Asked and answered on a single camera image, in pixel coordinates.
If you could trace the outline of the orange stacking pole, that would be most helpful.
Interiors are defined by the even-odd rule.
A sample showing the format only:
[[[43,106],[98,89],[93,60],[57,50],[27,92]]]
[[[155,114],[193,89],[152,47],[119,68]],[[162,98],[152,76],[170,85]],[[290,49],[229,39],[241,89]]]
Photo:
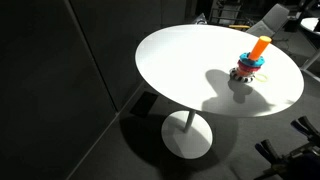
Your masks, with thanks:
[[[257,61],[271,41],[272,39],[268,36],[260,36],[248,58],[250,60]]]

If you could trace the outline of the grey office chair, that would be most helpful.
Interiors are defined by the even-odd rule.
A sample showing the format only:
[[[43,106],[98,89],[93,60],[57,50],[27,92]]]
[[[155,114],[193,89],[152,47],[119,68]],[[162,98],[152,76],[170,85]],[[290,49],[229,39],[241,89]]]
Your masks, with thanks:
[[[256,24],[246,30],[254,36],[273,37],[288,21],[289,9],[275,4]]]

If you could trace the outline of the white side table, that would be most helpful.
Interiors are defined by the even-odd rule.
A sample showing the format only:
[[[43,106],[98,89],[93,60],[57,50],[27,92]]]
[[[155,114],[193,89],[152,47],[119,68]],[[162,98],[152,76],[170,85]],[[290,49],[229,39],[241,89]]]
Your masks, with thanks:
[[[304,18],[300,25],[307,31],[313,33],[316,36],[320,36],[320,21],[318,17],[308,17]],[[320,57],[320,49],[304,62],[301,69],[307,70],[318,58]]]

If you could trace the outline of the round white pedestal table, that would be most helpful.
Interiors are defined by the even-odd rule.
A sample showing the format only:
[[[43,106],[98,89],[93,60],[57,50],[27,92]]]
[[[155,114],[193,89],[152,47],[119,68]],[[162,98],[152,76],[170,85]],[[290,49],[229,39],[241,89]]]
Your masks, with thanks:
[[[301,97],[301,71],[272,44],[262,53],[265,63],[251,82],[232,78],[230,71],[240,55],[257,41],[239,30],[188,24],[158,30],[138,45],[135,62],[143,79],[187,108],[170,114],[162,124],[163,142],[173,154],[196,159],[209,151],[213,133],[201,112],[261,117],[281,112]]]

